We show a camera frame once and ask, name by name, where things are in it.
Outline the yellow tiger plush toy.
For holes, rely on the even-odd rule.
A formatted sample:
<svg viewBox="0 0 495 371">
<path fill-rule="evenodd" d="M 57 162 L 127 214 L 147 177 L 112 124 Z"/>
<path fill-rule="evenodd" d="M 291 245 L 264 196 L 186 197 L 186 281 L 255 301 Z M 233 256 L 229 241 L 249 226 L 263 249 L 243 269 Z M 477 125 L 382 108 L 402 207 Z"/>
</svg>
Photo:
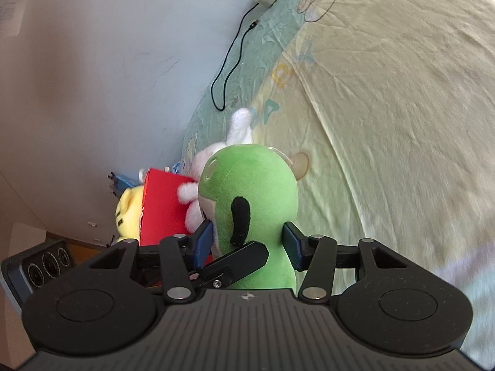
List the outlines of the yellow tiger plush toy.
<svg viewBox="0 0 495 371">
<path fill-rule="evenodd" d="M 126 189 L 119 199 L 115 213 L 118 241 L 140 240 L 143 196 L 144 186 L 140 185 Z"/>
</svg>

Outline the green plush toy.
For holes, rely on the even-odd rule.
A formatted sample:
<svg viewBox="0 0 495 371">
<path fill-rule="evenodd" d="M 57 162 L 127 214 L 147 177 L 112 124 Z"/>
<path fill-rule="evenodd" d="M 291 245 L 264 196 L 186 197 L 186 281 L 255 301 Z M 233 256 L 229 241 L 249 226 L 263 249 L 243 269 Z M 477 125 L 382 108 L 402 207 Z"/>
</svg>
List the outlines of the green plush toy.
<svg viewBox="0 0 495 371">
<path fill-rule="evenodd" d="M 232 145 L 214 153 L 200 177 L 198 202 L 214 224 L 214 258 L 250 241 L 263 243 L 269 251 L 266 265 L 233 284 L 233 289 L 296 289 L 282 229 L 286 222 L 296 221 L 298 186 L 279 153 L 257 144 Z"/>
</svg>

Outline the red cardboard box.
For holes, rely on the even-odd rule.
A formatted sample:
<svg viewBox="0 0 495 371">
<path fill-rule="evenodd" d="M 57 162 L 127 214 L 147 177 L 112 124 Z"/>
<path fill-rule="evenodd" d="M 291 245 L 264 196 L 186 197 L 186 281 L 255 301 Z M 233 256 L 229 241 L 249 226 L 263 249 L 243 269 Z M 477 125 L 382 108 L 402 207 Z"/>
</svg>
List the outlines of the red cardboard box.
<svg viewBox="0 0 495 371">
<path fill-rule="evenodd" d="M 165 237 L 188 235 L 185 227 L 186 203 L 180 203 L 178 188 L 193 179 L 151 168 L 144 182 L 140 224 L 140 244 L 157 245 Z"/>
</svg>

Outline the blue plastic package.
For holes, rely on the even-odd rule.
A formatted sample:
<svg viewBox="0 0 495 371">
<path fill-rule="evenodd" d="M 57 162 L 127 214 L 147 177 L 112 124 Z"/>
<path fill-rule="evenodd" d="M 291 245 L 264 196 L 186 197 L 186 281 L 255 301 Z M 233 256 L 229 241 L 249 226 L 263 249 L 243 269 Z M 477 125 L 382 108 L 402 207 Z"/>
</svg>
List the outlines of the blue plastic package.
<svg viewBox="0 0 495 371">
<path fill-rule="evenodd" d="M 126 189 L 135 188 L 141 184 L 138 179 L 114 172 L 110 172 L 108 178 L 111 182 L 110 189 L 112 189 L 112 194 L 116 198 L 121 198 Z"/>
</svg>

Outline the green yellow cartoon bedsheet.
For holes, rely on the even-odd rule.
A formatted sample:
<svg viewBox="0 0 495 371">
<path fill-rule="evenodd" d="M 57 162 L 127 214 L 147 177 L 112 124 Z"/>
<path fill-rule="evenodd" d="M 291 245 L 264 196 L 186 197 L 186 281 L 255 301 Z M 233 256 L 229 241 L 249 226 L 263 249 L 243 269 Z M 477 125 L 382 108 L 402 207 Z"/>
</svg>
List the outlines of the green yellow cartoon bedsheet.
<svg viewBox="0 0 495 371">
<path fill-rule="evenodd" d="M 460 288 L 494 366 L 494 0 L 277 0 L 185 133 L 182 169 L 247 107 L 299 168 L 298 226 L 381 241 Z"/>
</svg>

